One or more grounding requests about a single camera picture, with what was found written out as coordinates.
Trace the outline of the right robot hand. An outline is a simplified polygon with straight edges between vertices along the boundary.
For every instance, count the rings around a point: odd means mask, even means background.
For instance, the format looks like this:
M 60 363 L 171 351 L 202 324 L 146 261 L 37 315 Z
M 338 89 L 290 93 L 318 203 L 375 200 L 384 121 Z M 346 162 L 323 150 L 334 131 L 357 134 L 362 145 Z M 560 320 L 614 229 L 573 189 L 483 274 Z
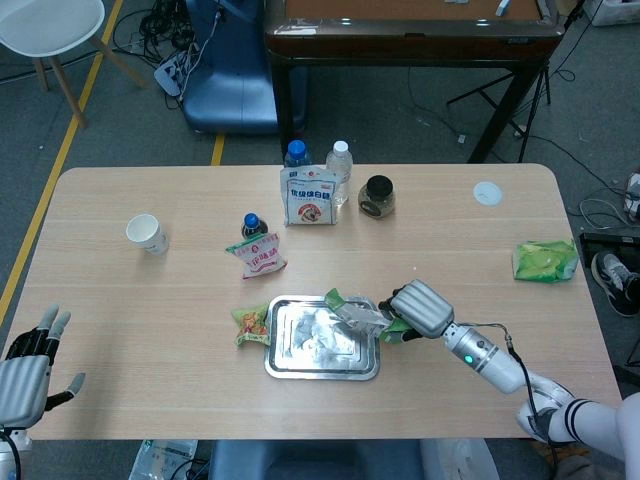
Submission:
M 391 320 L 380 336 L 387 344 L 440 338 L 454 321 L 453 306 L 419 279 L 394 290 L 378 308 Z

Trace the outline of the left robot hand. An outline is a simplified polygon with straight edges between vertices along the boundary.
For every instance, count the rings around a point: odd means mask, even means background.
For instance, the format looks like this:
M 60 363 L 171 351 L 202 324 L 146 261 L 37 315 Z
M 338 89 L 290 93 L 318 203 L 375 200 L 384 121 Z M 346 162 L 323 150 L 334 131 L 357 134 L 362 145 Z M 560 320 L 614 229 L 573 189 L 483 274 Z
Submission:
M 49 307 L 38 325 L 18 335 L 1 361 L 1 428 L 26 430 L 44 413 L 72 400 L 81 391 L 86 374 L 75 375 L 63 391 L 51 394 L 51 371 L 61 336 L 71 313 Z

